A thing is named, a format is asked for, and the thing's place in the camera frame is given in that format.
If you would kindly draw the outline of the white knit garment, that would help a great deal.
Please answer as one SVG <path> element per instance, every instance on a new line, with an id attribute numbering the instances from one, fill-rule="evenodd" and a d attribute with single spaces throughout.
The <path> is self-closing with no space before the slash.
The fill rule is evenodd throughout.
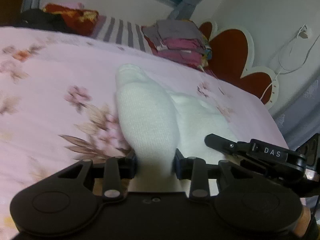
<path id="1" fill-rule="evenodd" d="M 174 173 L 176 150 L 217 164 L 226 156 L 208 148 L 205 137 L 216 134 L 237 141 L 215 105 L 165 89 L 137 66 L 121 66 L 116 83 L 120 128 L 138 159 L 131 192 L 188 192 L 190 181 L 178 180 Z"/>

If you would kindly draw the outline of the stack of folded clothes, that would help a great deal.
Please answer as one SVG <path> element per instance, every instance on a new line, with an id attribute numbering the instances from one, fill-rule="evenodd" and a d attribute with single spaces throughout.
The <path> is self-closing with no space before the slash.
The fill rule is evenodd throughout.
<path id="1" fill-rule="evenodd" d="M 203 71 L 212 58 L 208 37 L 189 20 L 159 20 L 143 26 L 153 55 Z"/>

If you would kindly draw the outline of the pink floral bed sheet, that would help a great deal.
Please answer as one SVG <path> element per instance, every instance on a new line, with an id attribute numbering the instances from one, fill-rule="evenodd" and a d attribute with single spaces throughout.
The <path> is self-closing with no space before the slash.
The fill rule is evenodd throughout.
<path id="1" fill-rule="evenodd" d="M 131 64 L 176 93 L 198 97 L 226 118 L 237 141 L 286 142 L 252 94 L 189 67 L 78 35 L 1 28 L 1 239 L 17 229 L 9 204 L 22 189 L 72 165 L 133 149 L 117 110 L 118 69 Z"/>

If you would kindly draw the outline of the red heart-shaped headboard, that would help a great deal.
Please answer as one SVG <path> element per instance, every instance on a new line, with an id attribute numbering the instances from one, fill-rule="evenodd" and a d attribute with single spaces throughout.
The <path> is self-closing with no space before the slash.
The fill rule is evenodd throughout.
<path id="1" fill-rule="evenodd" d="M 254 66 L 255 49 L 251 34 L 243 27 L 213 30 L 211 22 L 200 26 L 208 38 L 212 57 L 204 71 L 259 98 L 267 109 L 276 103 L 279 82 L 273 70 Z"/>

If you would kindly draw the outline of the grey striped sheet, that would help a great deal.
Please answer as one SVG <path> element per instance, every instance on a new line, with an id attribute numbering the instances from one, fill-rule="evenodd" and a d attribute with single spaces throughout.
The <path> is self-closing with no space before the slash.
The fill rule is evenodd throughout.
<path id="1" fill-rule="evenodd" d="M 99 16 L 90 37 L 152 54 L 152 50 L 143 35 L 142 27 L 115 17 Z"/>

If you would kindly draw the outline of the red floral pillow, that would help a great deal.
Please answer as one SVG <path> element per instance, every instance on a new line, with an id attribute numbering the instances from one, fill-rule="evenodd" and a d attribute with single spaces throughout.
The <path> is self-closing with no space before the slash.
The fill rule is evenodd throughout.
<path id="1" fill-rule="evenodd" d="M 99 12 L 87 9 L 73 9 L 49 3 L 42 9 L 44 12 L 60 15 L 67 27 L 78 35 L 89 36 L 99 20 Z"/>

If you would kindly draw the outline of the black bag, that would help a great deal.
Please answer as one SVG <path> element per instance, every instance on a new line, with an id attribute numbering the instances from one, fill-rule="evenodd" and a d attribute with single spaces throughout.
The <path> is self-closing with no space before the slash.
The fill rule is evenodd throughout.
<path id="1" fill-rule="evenodd" d="M 40 9 L 29 9 L 20 13 L 19 19 L 12 26 L 76 34 L 75 31 L 67 26 L 61 15 L 50 14 Z"/>

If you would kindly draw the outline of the white wall socket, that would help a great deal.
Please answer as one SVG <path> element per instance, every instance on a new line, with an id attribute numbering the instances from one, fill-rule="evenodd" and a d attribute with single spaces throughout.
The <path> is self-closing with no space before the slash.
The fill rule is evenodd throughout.
<path id="1" fill-rule="evenodd" d="M 307 25 L 304 25 L 301 30 L 299 31 L 298 36 L 303 38 L 303 39 L 308 39 L 310 36 L 310 31 Z"/>

